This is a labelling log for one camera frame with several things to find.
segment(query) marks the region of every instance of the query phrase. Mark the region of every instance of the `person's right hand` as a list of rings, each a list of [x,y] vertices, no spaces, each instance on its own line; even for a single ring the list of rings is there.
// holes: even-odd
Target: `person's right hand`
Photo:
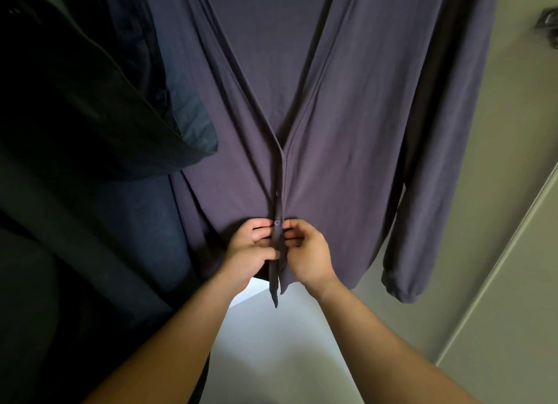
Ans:
[[[333,283],[338,283],[331,266],[329,247],[324,235],[301,219],[285,220],[287,261],[296,278],[310,295],[318,299]]]

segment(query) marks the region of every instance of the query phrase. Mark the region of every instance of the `forearm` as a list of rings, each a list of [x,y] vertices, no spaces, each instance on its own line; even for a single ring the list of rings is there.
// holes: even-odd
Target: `forearm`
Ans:
[[[476,402],[389,330],[339,281],[317,299],[364,402]]]
[[[187,402],[234,295],[221,277],[207,281],[85,403]]]

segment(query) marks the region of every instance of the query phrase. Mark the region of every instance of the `finger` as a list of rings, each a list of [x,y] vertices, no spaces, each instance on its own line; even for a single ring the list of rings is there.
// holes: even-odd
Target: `finger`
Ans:
[[[270,244],[271,244],[271,239],[269,238],[260,239],[259,241],[255,242],[255,245],[261,246],[263,248],[270,246]]]
[[[252,234],[252,229],[263,228],[265,226],[271,226],[273,220],[270,219],[248,219],[244,222],[237,232],[241,232],[243,235]]]
[[[287,248],[294,248],[294,247],[303,245],[303,242],[304,242],[304,240],[302,238],[287,239],[285,241],[285,246]]]
[[[266,238],[271,235],[271,230],[273,228],[268,226],[265,228],[257,228],[252,230],[252,241],[256,242],[262,238]]]
[[[262,260],[277,260],[279,258],[279,251],[271,246],[267,248],[258,248],[258,256]]]
[[[317,232],[316,228],[302,219],[287,219],[283,223],[284,229],[294,229],[300,231],[305,237]]]
[[[302,238],[303,234],[302,232],[299,232],[297,229],[289,229],[285,231],[283,236],[285,239],[293,239],[293,238]]]

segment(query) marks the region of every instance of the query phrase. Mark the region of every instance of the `person's left hand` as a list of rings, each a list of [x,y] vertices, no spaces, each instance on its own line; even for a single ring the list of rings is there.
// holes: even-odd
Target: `person's left hand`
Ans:
[[[272,229],[270,219],[248,219],[231,238],[218,274],[232,283],[236,294],[244,291],[266,260],[279,258],[279,252],[269,246],[267,238]]]

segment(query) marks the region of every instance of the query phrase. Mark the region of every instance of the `hand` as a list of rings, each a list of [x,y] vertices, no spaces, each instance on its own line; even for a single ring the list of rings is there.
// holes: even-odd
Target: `hand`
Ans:
[[[338,283],[331,266],[328,243],[315,227],[301,219],[285,220],[287,261],[296,278],[318,299],[332,283]]]
[[[277,260],[279,252],[269,246],[273,221],[248,219],[233,235],[218,274],[233,287],[236,294],[244,291],[248,282],[266,260]]]

